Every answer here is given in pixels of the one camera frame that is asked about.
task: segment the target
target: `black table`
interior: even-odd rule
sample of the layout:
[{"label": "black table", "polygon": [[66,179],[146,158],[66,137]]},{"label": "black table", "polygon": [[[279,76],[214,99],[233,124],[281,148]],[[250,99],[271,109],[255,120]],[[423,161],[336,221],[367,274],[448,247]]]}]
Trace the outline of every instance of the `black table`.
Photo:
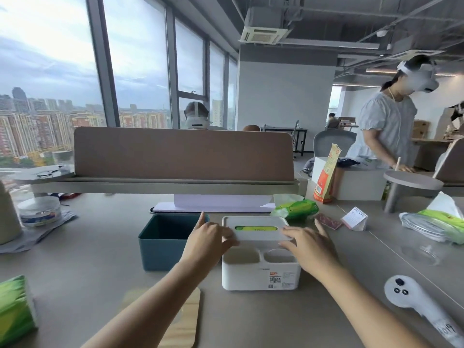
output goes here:
[{"label": "black table", "polygon": [[[305,128],[289,128],[289,127],[271,127],[271,126],[263,126],[261,127],[261,130],[263,132],[293,132],[295,131],[297,133],[297,143],[295,144],[295,150],[293,152],[299,152],[301,156],[303,156],[303,153],[305,152],[305,143],[306,143],[306,134],[308,132],[307,129]],[[301,150],[298,150],[298,144],[300,142],[300,132],[304,133],[303,136],[303,144],[301,145]]]}]

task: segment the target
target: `white box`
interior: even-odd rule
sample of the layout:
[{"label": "white box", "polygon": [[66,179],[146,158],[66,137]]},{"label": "white box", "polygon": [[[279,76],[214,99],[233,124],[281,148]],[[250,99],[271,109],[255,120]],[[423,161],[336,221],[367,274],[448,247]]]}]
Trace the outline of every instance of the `white box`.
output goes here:
[{"label": "white box", "polygon": [[226,216],[222,224],[233,229],[240,246],[222,257],[222,286],[225,290],[294,290],[301,267],[292,253],[279,248],[279,241],[290,240],[280,231],[239,231],[240,226],[288,225],[276,216]]},{"label": "white box", "polygon": [[[316,157],[311,180],[317,183],[319,175],[324,169],[327,157]],[[338,189],[333,197],[338,200],[382,200],[386,180],[383,178],[385,168],[365,169],[351,166],[342,168],[343,175]],[[314,193],[314,184],[308,183],[306,198]]]}]

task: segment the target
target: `small calendar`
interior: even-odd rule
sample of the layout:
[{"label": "small calendar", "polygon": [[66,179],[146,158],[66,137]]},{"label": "small calendar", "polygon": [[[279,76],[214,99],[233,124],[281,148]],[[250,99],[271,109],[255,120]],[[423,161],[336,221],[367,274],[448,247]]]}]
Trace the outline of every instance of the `small calendar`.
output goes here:
[{"label": "small calendar", "polygon": [[341,218],[346,227],[353,231],[365,231],[368,216],[357,207]]}]

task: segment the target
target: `teal storage box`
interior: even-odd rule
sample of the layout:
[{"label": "teal storage box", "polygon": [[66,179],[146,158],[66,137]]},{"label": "teal storage box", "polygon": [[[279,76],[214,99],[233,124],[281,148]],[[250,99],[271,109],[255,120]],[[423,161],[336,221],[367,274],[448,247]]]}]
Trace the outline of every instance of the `teal storage box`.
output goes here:
[{"label": "teal storage box", "polygon": [[139,234],[140,252],[145,271],[169,271],[182,253],[198,219],[199,212],[159,212],[153,215]]}]

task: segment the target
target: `woman's hand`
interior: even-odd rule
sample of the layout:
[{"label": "woman's hand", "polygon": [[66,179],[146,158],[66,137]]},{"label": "woman's hand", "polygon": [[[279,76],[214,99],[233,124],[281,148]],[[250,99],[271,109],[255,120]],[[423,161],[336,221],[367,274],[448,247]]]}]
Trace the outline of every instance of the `woman's hand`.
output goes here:
[{"label": "woman's hand", "polygon": [[187,239],[179,263],[193,265],[206,276],[224,253],[238,244],[229,227],[219,226],[214,222],[205,223],[205,213],[202,212]]},{"label": "woman's hand", "polygon": [[280,244],[292,252],[301,267],[317,280],[332,269],[342,268],[335,246],[318,220],[314,220],[317,231],[311,228],[284,227],[282,233],[296,240]]},{"label": "woman's hand", "polygon": [[[392,168],[396,168],[396,163],[391,166]],[[403,165],[403,164],[400,164],[398,166],[398,171],[404,171],[404,172],[411,172],[411,173],[415,173],[415,169],[412,168],[412,167],[409,167],[409,166],[406,166],[406,165]]]}]

